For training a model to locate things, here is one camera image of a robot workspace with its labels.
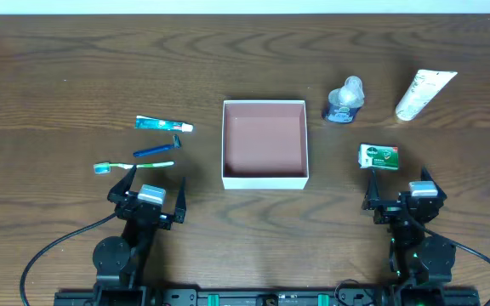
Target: blue toothpaste tube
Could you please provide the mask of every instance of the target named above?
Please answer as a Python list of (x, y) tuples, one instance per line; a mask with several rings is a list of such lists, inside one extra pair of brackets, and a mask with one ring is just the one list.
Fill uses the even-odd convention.
[(194, 126), (183, 122), (171, 122), (168, 120), (137, 116), (135, 118), (137, 129), (161, 129), (165, 131), (192, 132)]

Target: toothpaste tube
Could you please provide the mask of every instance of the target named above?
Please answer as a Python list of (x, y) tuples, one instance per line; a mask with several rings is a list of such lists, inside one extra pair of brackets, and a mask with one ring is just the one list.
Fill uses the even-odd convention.
[(396, 116), (403, 121), (414, 119), (423, 108), (451, 81), (457, 72), (421, 69), (396, 107)]
[(398, 148), (383, 145), (361, 144), (358, 149), (361, 168), (398, 170)]
[(137, 129), (161, 129), (165, 131), (192, 132), (194, 126), (183, 122), (171, 122), (168, 120), (150, 118), (147, 116), (135, 117)]

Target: white tube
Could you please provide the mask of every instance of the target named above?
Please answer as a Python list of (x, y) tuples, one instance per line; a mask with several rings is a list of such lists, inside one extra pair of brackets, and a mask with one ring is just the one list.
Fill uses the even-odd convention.
[(423, 108), (451, 81), (457, 72), (452, 71), (417, 71), (406, 94), (396, 106), (396, 116), (403, 121), (414, 119)]

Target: green and white box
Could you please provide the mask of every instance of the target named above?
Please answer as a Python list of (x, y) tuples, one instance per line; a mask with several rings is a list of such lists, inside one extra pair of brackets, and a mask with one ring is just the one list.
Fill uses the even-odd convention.
[(361, 144), (358, 149), (361, 168), (398, 170), (398, 148), (393, 146)]

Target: plastic bottle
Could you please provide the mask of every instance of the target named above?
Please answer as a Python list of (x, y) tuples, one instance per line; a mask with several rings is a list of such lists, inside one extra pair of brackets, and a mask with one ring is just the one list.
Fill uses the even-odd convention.
[(334, 89), (328, 95), (328, 107), (322, 117), (330, 122), (351, 123), (363, 105), (362, 81), (358, 76), (349, 76), (342, 88)]

